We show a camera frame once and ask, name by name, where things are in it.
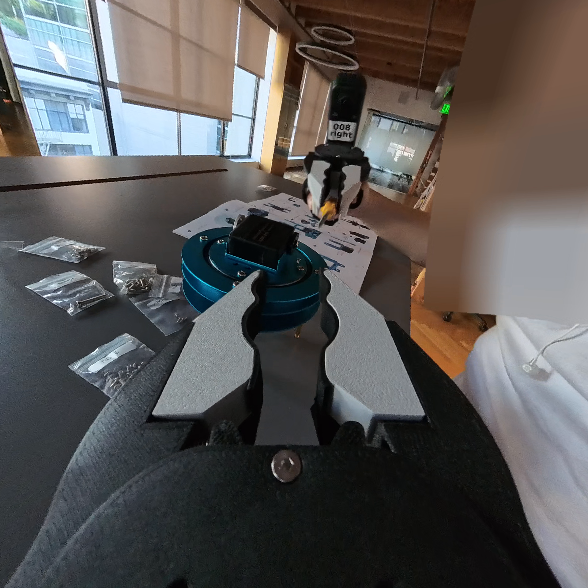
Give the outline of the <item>beige roller blind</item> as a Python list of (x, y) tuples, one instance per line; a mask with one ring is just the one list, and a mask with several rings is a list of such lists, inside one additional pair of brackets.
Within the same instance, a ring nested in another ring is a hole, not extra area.
[(265, 78), (270, 27), (245, 4), (240, 6), (237, 67)]
[(291, 156), (305, 156), (325, 143), (328, 97), (331, 83), (308, 62), (302, 80), (295, 129), (290, 145)]
[(123, 103), (232, 120), (238, 1), (108, 1)]

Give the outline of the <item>white labelled bag of screws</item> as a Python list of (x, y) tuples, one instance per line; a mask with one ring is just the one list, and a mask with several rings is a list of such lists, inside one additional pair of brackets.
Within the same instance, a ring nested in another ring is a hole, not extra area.
[(154, 354), (136, 337), (121, 334), (68, 367), (111, 398), (148, 364)]

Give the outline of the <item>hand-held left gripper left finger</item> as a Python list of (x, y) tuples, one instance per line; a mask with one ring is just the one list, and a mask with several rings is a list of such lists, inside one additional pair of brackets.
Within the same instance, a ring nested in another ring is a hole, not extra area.
[(261, 331), (266, 275), (255, 270), (198, 316), (152, 411), (165, 420), (245, 422), (263, 402)]

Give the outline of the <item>white shirt drawstring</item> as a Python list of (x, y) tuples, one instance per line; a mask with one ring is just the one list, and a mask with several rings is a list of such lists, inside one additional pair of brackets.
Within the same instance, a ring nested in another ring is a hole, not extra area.
[(562, 334), (551, 338), (549, 341), (544, 343), (527, 362), (521, 365), (521, 369), (528, 375), (536, 375), (540, 371), (539, 362), (544, 358), (545, 353), (548, 349), (558, 345), (559, 343), (567, 343), (583, 336), (587, 330), (587, 325), (575, 324), (568, 328)]

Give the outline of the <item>plastic bag of long screws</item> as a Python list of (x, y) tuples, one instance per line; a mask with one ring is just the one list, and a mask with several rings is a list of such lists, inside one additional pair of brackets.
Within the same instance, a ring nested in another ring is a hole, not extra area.
[(114, 298), (98, 281), (76, 270), (48, 276), (26, 286), (70, 316)]

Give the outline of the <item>printed assembly instruction manual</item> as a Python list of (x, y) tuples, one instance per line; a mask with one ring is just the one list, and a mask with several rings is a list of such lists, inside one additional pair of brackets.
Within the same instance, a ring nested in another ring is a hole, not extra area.
[(360, 293), (375, 249), (376, 233), (361, 221), (344, 217), (333, 226), (314, 219), (305, 202), (281, 193), (252, 203), (229, 201), (173, 232), (190, 238), (206, 229), (227, 228), (238, 215), (258, 215), (293, 226), (300, 240), (324, 259), (327, 268), (356, 293)]

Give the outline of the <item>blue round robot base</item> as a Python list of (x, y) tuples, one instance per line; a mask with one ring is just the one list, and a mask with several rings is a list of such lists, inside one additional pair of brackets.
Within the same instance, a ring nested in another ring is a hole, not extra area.
[(277, 269), (269, 269), (227, 254), (231, 227), (208, 229), (187, 240), (182, 249), (183, 292), (187, 301), (203, 313), (252, 272), (265, 274), (261, 297), (262, 332), (299, 327), (313, 318), (320, 305), (320, 277), (327, 268), (311, 247), (298, 244), (284, 253)]

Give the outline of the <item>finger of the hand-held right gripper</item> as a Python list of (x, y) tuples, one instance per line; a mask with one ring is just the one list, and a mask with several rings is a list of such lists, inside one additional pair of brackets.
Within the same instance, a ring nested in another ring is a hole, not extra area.
[(335, 164), (339, 173), (337, 183), (337, 208), (335, 219), (344, 217), (359, 197), (362, 188), (362, 166), (357, 164)]
[(312, 215), (319, 219), (319, 210), (326, 201), (329, 188), (325, 187), (331, 171), (327, 160), (306, 158), (306, 202)]

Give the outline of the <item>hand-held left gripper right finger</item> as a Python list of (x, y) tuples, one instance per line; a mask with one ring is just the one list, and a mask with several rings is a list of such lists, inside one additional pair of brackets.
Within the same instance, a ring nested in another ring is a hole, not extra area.
[(333, 441), (355, 422), (367, 441), (382, 423), (423, 423), (426, 414), (384, 316), (332, 270), (320, 274), (316, 434)]

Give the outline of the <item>black servo motor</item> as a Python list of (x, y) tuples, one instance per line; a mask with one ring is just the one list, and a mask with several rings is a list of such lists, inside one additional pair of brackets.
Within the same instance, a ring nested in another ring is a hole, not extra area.
[(239, 215), (226, 239), (226, 255), (277, 272), (282, 259), (294, 253), (298, 241), (298, 232), (288, 224), (258, 215)]

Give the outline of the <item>large glass window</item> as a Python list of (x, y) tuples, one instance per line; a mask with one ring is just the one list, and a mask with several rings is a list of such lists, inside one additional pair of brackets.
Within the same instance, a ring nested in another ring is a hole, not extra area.
[(249, 158), (261, 79), (237, 67), (238, 33), (231, 121), (126, 104), (107, 2), (1, 1), (1, 33), (40, 154)]

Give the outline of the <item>plastic bag of dark screws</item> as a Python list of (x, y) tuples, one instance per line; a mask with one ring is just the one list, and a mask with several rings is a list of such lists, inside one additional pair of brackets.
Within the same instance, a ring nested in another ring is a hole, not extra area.
[(58, 261), (80, 263), (104, 250), (105, 247), (102, 246), (50, 236), (32, 245), (25, 246), (18, 251), (44, 258), (56, 259)]

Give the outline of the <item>plastic bag of large screws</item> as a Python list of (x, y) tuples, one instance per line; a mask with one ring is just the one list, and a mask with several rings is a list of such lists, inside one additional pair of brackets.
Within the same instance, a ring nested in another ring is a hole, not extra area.
[(112, 262), (112, 281), (124, 295), (135, 296), (150, 291), (156, 275), (155, 264), (132, 261)]

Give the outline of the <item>plastic bag of few screws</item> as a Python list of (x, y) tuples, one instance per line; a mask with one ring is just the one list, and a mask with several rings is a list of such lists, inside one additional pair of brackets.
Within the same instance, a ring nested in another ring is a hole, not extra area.
[(198, 316), (198, 312), (184, 298), (154, 298), (142, 293), (129, 300), (166, 336), (180, 331)]

